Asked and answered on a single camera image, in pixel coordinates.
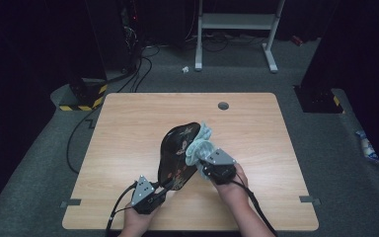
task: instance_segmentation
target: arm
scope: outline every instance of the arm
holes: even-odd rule
[[[248,186],[248,178],[246,177],[242,167],[235,164],[237,176],[234,181]],[[242,236],[244,237],[273,237],[273,234],[266,227],[257,213],[249,206],[248,194],[235,184],[227,184],[214,187],[220,194],[221,199],[230,209],[239,226]]]
[[[153,217],[159,210],[159,206],[152,211],[152,213],[139,214],[131,207],[130,203],[125,206],[127,209],[124,211],[124,227],[118,237],[141,237],[149,228]]]

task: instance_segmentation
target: metal stand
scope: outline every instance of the metal stand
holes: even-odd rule
[[[276,73],[278,68],[270,48],[281,18],[284,3],[285,0],[279,1],[275,14],[203,14],[202,0],[199,0],[195,71],[202,70],[202,29],[244,29],[269,30],[268,41],[263,43],[263,49],[270,72]]]

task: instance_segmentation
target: white stand leg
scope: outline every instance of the white stand leg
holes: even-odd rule
[[[195,71],[202,70],[202,0],[199,0],[198,30],[196,36]]]
[[[263,43],[263,49],[266,57],[266,61],[268,62],[269,70],[271,73],[277,73],[278,68],[276,67],[275,60],[273,59],[272,52],[270,48],[272,46],[273,39],[275,38],[275,32],[278,28],[279,19],[281,18],[282,8],[284,7],[285,0],[280,0],[278,3],[278,7],[276,9],[275,17],[272,22],[272,26],[269,32],[269,38],[267,43]]]

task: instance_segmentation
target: table top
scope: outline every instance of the table top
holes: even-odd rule
[[[220,103],[227,103],[222,110]],[[105,229],[121,193],[140,175],[157,181],[160,145],[173,127],[204,121],[210,140],[244,168],[249,187],[275,230],[319,226],[277,99],[271,93],[134,93],[107,95],[72,199],[66,229]],[[131,193],[118,208],[131,201]],[[121,229],[123,214],[112,229]],[[195,173],[168,192],[151,230],[236,230],[210,182]]]

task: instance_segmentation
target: hazard tape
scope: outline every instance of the hazard tape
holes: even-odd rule
[[[96,109],[103,101],[104,94],[107,91],[108,85],[100,88],[94,103],[88,105],[59,105],[62,111],[91,111]]]
[[[335,95],[334,95],[334,102],[335,102],[335,105],[338,107],[338,109],[342,110],[342,113],[345,113],[344,109],[341,106],[341,101]]]

